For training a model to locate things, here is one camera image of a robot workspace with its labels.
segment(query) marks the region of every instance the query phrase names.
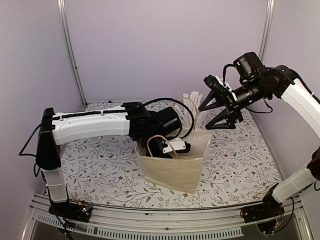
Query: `leaf pattern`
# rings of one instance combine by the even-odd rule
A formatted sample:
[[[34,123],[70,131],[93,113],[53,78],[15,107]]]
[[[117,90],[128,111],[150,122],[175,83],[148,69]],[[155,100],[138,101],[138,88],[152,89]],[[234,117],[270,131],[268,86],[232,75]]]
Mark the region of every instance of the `leaf pattern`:
[[[93,103],[86,111],[120,103]],[[149,109],[171,106],[158,102]],[[221,109],[211,110],[203,125]],[[213,138],[195,194],[144,181],[128,136],[103,136],[69,142],[61,157],[69,197],[95,204],[133,208],[177,209],[231,206],[260,201],[281,180],[259,129],[247,110],[236,129],[211,130]]]

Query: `wall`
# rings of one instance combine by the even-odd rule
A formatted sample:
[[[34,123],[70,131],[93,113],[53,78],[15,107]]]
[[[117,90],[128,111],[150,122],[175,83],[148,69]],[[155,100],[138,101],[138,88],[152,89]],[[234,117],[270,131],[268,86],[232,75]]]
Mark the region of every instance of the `wall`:
[[[81,109],[54,0],[0,1],[0,239],[17,240],[35,191],[34,159],[18,152],[47,107]],[[27,152],[36,150],[35,139]]]
[[[286,65],[300,74],[309,88],[320,96],[320,1],[277,0],[266,48],[266,66]],[[272,114],[255,114],[284,177],[309,162],[320,141],[304,120],[279,99],[270,103]],[[264,109],[256,103],[255,109]],[[320,239],[320,194],[313,187],[301,195],[314,239]]]
[[[267,1],[68,0],[65,5],[86,98],[106,102],[207,93],[207,75],[221,75],[225,64],[259,50]],[[228,79],[238,85],[232,71]]]

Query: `floral pattern surface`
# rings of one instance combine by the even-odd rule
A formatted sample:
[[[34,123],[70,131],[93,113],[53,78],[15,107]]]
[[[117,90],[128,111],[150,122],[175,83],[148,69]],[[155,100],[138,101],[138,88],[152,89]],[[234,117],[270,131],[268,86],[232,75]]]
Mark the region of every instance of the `floral pattern surface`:
[[[120,103],[94,103],[101,110]],[[148,108],[158,111],[169,102]],[[221,109],[211,110],[204,125]],[[128,136],[103,136],[69,142],[61,157],[71,199],[133,208],[180,209],[222,207],[260,201],[281,180],[275,161],[247,110],[236,129],[211,130],[209,153],[195,194],[144,181]]]

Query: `robotic arm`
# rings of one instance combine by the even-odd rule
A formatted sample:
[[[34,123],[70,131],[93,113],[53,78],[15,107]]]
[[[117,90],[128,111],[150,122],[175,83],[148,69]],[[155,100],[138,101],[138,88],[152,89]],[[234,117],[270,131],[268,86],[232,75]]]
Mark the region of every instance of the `robotic arm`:
[[[232,90],[225,82],[227,67],[236,68],[241,87]],[[225,106],[225,109],[205,126],[208,130],[235,129],[235,123],[243,121],[241,109],[260,99],[272,99],[274,95],[297,111],[320,138],[320,101],[300,76],[284,65],[265,67],[254,52],[248,52],[233,64],[224,67],[223,79],[209,75],[204,82],[211,91],[199,110]],[[283,182],[274,185],[263,198],[263,203],[244,207],[241,215],[245,222],[253,222],[283,214],[282,202],[317,180],[320,180],[320,148],[314,152],[309,163]]]
[[[54,113],[53,108],[44,110],[39,130],[35,162],[42,172],[48,188],[51,214],[67,219],[88,222],[91,206],[84,201],[71,203],[61,168],[60,145],[84,138],[108,135],[128,135],[146,147],[154,135],[167,137],[178,153],[190,151],[190,144],[178,138],[182,123],[172,107],[161,111],[149,111],[140,102],[122,106],[77,113]],[[178,131],[176,136],[169,136]],[[159,158],[172,158],[171,147],[160,138],[149,141],[152,154]]]

